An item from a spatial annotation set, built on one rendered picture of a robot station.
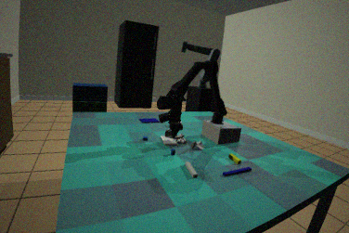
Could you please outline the yellow rectangular block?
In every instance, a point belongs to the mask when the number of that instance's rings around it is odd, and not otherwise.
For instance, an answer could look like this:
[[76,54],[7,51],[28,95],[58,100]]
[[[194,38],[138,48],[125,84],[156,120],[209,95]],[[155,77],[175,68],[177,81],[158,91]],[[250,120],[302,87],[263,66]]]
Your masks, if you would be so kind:
[[228,158],[230,158],[233,162],[237,164],[241,164],[241,159],[238,159],[234,154],[229,154]]

